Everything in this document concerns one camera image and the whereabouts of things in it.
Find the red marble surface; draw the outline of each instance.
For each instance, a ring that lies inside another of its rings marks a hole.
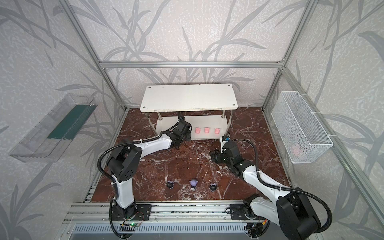
[[[188,115],[220,115],[221,111],[184,112]],[[162,113],[162,116],[176,116],[177,113]],[[152,123],[156,123],[157,114],[151,114]],[[154,134],[145,115],[139,109],[130,109],[122,126],[117,142],[123,138],[131,140],[145,139]],[[231,139],[244,138],[255,143],[259,156],[259,168],[278,182],[289,185],[275,145],[268,131],[261,108],[238,108],[233,111]],[[253,149],[246,143],[238,141],[244,159],[252,160]],[[168,149],[145,156],[133,177],[133,194],[136,201],[162,200],[242,200],[253,193],[260,192],[240,178],[234,176],[223,164],[210,161],[209,152],[219,149],[218,140],[185,141],[180,149]],[[195,190],[189,180],[199,182]],[[174,181],[169,189],[166,182]],[[211,192],[209,185],[216,183],[218,188]],[[113,197],[109,179],[101,177],[93,202],[107,202]]]

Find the green mat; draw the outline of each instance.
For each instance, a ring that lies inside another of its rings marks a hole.
[[[78,104],[65,116],[47,138],[73,140],[97,106]]]

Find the mesh basket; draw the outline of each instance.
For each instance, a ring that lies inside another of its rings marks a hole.
[[[333,146],[297,91],[281,92],[271,115],[292,163],[313,162]]]

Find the robotic arm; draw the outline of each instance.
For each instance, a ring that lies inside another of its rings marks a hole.
[[[103,175],[111,179],[115,187],[116,207],[122,216],[126,216],[126,219],[134,216],[137,212],[132,191],[132,177],[137,170],[140,159],[160,150],[172,147],[178,149],[181,142],[190,137],[192,126],[183,117],[173,127],[175,128],[172,131],[170,128],[151,139],[140,139],[133,142],[123,140],[122,143],[108,149],[100,156],[98,169]],[[252,145],[255,151],[255,164],[243,159],[236,141],[245,141]],[[256,187],[268,198],[264,199],[253,194],[245,199],[243,210],[246,217],[255,219],[257,216],[263,216],[279,225],[290,240],[304,240],[311,234],[322,232],[330,226],[332,214],[329,207],[321,199],[299,188],[292,189],[284,186],[258,169],[257,151],[252,142],[245,139],[230,141],[228,136],[223,136],[220,142],[222,149],[210,153],[211,161],[226,164],[233,174]],[[107,160],[107,166],[112,175],[101,168],[101,160],[109,152],[112,153]],[[327,210],[328,219],[322,227],[308,196],[320,202]]]

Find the leaf pattern wallpaper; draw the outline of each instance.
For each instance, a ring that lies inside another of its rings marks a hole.
[[[319,3],[288,63],[348,151],[384,196],[384,1]],[[384,230],[331,150],[312,164],[292,164],[271,118],[282,78],[266,108],[291,181],[333,209],[325,239],[384,239]]]
[[[53,239],[123,116],[58,2],[0,1],[0,238]],[[58,162],[8,152],[67,94],[98,105]]]
[[[279,61],[307,0],[70,0],[102,61]],[[127,106],[145,87],[231,83],[239,106],[261,106],[277,69],[108,69]]]

